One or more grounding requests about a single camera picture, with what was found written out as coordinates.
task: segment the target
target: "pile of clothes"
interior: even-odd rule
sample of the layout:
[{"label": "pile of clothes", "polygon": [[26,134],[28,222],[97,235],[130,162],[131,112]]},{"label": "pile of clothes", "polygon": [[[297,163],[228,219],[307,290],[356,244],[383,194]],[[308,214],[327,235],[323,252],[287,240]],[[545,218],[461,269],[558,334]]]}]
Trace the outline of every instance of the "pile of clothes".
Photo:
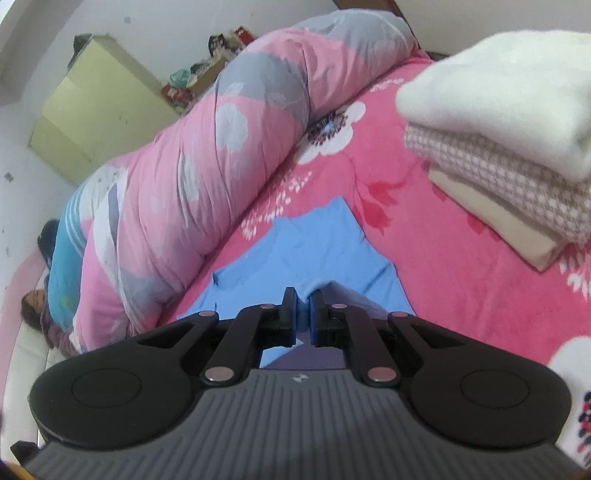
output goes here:
[{"label": "pile of clothes", "polygon": [[591,35],[520,31],[434,64],[397,94],[431,181],[539,271],[591,235]]},{"label": "pile of clothes", "polygon": [[190,69],[174,72],[162,87],[162,95],[179,113],[186,115],[224,67],[254,41],[255,37],[245,27],[226,35],[212,35],[207,42],[209,58],[195,63]]}]

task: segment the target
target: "white folded towel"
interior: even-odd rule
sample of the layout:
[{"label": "white folded towel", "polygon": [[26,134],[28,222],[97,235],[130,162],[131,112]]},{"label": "white folded towel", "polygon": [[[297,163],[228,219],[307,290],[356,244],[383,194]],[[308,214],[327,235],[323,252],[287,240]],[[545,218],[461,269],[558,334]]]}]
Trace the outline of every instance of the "white folded towel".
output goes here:
[{"label": "white folded towel", "polygon": [[402,117],[481,134],[572,182],[591,175],[591,35],[489,37],[404,85]]}]

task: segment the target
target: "gray ribbed surface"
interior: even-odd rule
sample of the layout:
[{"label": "gray ribbed surface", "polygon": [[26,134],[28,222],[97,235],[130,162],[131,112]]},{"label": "gray ribbed surface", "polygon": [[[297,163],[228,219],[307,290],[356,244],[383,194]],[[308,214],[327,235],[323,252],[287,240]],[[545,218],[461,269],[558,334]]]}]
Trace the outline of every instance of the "gray ribbed surface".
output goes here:
[{"label": "gray ribbed surface", "polygon": [[254,370],[236,387],[206,392],[153,442],[100,453],[52,443],[27,469],[39,480],[564,480],[576,470],[553,446],[483,453],[449,443],[395,391],[361,385],[349,371],[306,372],[302,383],[298,375]]}]

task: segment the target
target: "yellow cabinet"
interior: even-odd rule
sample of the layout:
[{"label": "yellow cabinet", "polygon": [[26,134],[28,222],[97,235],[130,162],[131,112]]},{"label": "yellow cabinet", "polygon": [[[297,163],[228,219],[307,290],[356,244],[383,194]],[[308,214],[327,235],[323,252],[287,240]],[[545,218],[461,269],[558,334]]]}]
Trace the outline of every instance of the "yellow cabinet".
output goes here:
[{"label": "yellow cabinet", "polygon": [[160,82],[117,42],[94,36],[46,100],[30,147],[65,178],[83,182],[178,120]]}]

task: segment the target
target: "beige folded cloth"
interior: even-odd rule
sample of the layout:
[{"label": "beige folded cloth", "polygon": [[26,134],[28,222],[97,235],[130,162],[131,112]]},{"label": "beige folded cloth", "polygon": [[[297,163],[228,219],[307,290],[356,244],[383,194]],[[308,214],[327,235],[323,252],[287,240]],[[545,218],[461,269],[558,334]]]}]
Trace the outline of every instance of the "beige folded cloth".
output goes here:
[{"label": "beige folded cloth", "polygon": [[538,271],[548,268],[567,244],[560,235],[528,218],[510,203],[436,165],[429,168],[429,180],[493,228]]}]

